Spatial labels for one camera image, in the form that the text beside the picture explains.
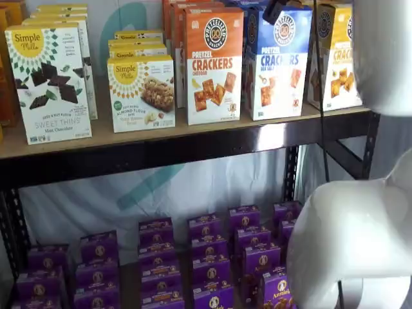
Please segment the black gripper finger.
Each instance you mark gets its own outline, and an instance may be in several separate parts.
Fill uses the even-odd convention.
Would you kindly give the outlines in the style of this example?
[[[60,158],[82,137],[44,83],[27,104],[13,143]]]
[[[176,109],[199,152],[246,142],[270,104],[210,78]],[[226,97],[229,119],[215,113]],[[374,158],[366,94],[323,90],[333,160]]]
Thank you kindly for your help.
[[[268,23],[275,23],[287,2],[287,0],[270,0],[263,12],[263,19]]]

